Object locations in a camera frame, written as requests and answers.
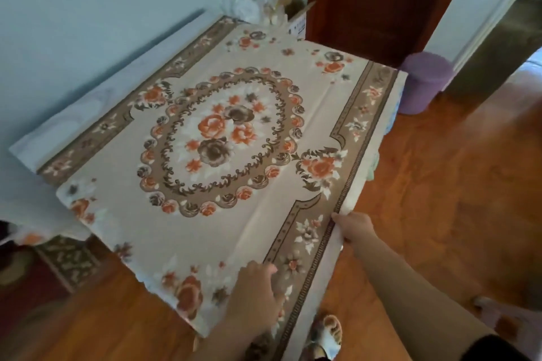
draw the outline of oval floral medallion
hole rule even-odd
[[[299,88],[268,68],[237,68],[185,89],[150,129],[137,174],[167,214],[210,216],[280,173],[302,137]]]

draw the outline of purple trash can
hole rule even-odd
[[[424,111],[454,76],[454,68],[449,61],[429,52],[411,54],[400,69],[408,73],[399,104],[399,113],[404,115]]]

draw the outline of person's left hand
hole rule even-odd
[[[277,321],[284,304],[284,294],[273,295],[271,275],[277,272],[271,263],[251,261],[239,270],[231,292],[225,320],[257,337]]]

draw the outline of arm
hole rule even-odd
[[[250,343],[268,331],[277,320],[284,295],[274,296],[273,264],[248,263],[239,271],[224,319],[218,323],[189,361],[235,361]]]
[[[367,214],[333,214],[352,242],[397,335],[417,361],[458,361],[478,339],[494,334],[416,273],[376,235]]]

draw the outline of patterned rug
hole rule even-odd
[[[92,275],[98,259],[85,242],[55,237],[37,247],[0,247],[0,360],[33,340],[48,318]]]

